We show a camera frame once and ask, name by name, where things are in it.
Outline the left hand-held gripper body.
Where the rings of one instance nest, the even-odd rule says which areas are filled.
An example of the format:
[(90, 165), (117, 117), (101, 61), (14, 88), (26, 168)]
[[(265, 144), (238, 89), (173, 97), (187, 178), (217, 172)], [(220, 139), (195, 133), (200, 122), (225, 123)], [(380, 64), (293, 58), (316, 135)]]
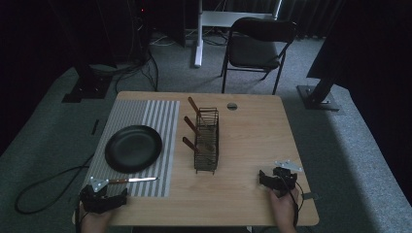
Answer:
[(90, 184), (94, 190), (94, 197), (80, 197), (86, 212), (102, 214), (126, 204), (117, 204), (115, 201), (117, 195), (112, 197), (107, 195), (108, 185), (110, 184), (108, 180), (109, 179), (96, 179), (95, 177), (89, 178), (88, 184)]

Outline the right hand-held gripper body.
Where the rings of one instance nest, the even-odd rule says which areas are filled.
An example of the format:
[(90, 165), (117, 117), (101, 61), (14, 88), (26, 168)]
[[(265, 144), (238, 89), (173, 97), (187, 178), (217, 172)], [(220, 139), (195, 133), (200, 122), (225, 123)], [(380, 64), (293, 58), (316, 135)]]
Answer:
[(284, 196), (295, 188), (297, 173), (302, 172), (303, 168), (290, 160), (277, 160), (275, 161), (275, 167), (290, 169), (292, 173), (289, 178), (282, 178), (273, 175), (276, 183), (274, 189), (278, 191), (280, 196)]

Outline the wooden-handled table knife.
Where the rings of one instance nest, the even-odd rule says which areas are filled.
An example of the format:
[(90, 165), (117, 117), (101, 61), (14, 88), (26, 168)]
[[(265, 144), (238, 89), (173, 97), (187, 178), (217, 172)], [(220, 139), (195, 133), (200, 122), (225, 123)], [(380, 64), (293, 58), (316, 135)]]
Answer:
[(156, 181), (158, 177), (147, 177), (147, 178), (128, 178), (128, 179), (111, 179), (108, 183), (139, 183), (139, 182), (153, 182)]

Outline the black wire cutlery rack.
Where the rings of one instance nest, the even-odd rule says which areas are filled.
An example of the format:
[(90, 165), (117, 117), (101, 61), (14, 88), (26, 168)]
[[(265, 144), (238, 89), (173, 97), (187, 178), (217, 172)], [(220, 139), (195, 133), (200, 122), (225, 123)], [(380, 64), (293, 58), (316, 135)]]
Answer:
[(219, 163), (220, 122), (217, 108), (200, 108), (196, 117), (194, 169), (215, 174)]

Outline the person's left hand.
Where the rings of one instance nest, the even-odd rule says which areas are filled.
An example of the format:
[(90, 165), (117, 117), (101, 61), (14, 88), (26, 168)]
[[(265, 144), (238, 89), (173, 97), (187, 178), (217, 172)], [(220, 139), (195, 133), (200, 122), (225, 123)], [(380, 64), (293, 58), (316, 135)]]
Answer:
[(106, 233), (113, 211), (97, 214), (86, 212), (84, 207), (80, 207), (80, 215), (82, 233)]

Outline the person's right hand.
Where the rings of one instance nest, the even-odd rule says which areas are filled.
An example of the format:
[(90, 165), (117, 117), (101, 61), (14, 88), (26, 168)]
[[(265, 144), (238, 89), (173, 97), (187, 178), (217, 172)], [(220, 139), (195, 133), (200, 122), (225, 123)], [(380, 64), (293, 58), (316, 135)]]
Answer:
[(295, 188), (292, 194), (278, 197), (272, 189), (266, 189), (274, 221), (280, 233), (297, 233), (294, 221), (294, 201), (298, 200), (299, 191)]

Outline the black round plate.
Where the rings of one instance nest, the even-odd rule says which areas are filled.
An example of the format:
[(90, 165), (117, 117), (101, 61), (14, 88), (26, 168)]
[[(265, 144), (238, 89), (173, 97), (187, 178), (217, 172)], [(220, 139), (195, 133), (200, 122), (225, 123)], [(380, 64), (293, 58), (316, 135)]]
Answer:
[(151, 166), (160, 156), (162, 139), (146, 125), (130, 125), (116, 132), (105, 147), (105, 160), (115, 171), (131, 174)]

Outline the black stand with square base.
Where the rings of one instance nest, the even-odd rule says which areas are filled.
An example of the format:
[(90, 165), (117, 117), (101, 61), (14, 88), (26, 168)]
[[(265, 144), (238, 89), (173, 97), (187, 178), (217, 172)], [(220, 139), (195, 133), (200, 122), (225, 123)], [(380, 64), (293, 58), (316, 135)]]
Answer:
[(338, 112), (339, 105), (335, 102), (330, 94), (331, 88), (335, 84), (340, 73), (340, 68), (326, 67), (313, 65), (307, 77), (319, 78), (320, 81), (316, 85), (298, 85), (297, 92), (308, 110), (322, 110)]

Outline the grey striped placemat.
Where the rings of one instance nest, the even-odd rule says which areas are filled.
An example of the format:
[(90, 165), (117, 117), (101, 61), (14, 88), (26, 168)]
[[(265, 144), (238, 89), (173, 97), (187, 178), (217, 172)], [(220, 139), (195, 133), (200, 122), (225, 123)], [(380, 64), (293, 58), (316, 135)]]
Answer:
[[(179, 109), (179, 101), (116, 100), (102, 131), (83, 185), (90, 184), (91, 178), (112, 180), (156, 177), (156, 180), (151, 182), (108, 184), (107, 195), (118, 195), (126, 188), (128, 195), (133, 197), (168, 197)], [(107, 164), (105, 148), (115, 133), (130, 125), (146, 125), (154, 129), (162, 140), (162, 150), (159, 158), (148, 168), (137, 173), (124, 174), (113, 170)]]

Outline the black stand with flat base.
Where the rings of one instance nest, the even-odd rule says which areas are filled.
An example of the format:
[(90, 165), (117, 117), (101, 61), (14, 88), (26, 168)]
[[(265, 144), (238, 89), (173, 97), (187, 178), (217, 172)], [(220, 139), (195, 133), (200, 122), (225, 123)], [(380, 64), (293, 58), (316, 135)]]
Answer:
[(72, 90), (64, 95), (62, 102), (80, 103), (83, 99), (104, 99), (113, 77), (96, 75), (80, 50), (73, 50), (72, 60), (78, 80)]

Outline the black folding chair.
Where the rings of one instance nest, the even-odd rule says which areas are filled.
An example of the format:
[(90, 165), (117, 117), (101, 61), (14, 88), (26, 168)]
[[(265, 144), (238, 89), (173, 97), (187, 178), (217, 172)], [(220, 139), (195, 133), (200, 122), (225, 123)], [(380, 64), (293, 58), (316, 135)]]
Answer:
[(293, 21), (242, 17), (229, 28), (221, 77), (225, 92), (227, 71), (263, 73), (261, 80), (274, 70), (277, 76), (272, 94), (276, 93), (288, 47), (297, 35)]

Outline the black computer tower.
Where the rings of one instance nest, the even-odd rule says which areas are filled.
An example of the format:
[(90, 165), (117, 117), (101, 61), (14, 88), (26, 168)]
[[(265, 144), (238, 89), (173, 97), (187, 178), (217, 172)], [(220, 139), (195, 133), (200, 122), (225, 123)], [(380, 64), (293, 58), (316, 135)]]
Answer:
[(131, 46), (129, 61), (147, 61), (150, 43), (150, 23), (147, 13), (147, 0), (127, 0), (131, 21)]

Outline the wooden-handled utensil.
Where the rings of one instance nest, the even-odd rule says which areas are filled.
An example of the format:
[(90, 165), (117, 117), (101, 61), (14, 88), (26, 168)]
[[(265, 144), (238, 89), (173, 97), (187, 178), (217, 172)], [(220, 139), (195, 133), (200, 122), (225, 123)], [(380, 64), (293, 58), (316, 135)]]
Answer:
[(192, 106), (192, 108), (194, 109), (196, 115), (200, 118), (201, 122), (205, 125), (208, 126), (208, 124), (206, 123), (206, 121), (203, 119), (200, 110), (198, 109), (198, 107), (196, 106), (196, 104), (194, 103), (193, 99), (189, 96), (188, 97), (188, 101), (190, 103), (190, 105)]
[(184, 117), (185, 123), (189, 126), (189, 128), (194, 132), (194, 145), (197, 144), (204, 144), (206, 146), (210, 146), (210, 143), (206, 141), (206, 139), (201, 135), (200, 131), (195, 127), (192, 121), (185, 116)]
[(213, 145), (197, 144), (195, 146), (187, 137), (183, 138), (183, 143), (193, 151), (193, 158), (196, 163), (213, 163), (216, 161), (216, 150)]

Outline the white desk frame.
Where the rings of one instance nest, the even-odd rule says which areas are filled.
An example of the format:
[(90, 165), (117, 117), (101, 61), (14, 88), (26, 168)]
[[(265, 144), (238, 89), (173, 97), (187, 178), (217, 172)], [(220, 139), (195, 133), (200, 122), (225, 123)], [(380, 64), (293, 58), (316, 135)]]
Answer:
[(204, 11), (203, 0), (197, 0), (197, 39), (194, 58), (194, 67), (199, 68), (202, 65), (203, 58), (203, 27), (230, 27), (232, 23), (241, 17), (257, 17), (262, 19), (277, 19), (283, 0), (275, 0), (274, 10), (271, 14), (264, 13), (238, 13), (238, 12), (217, 12)]

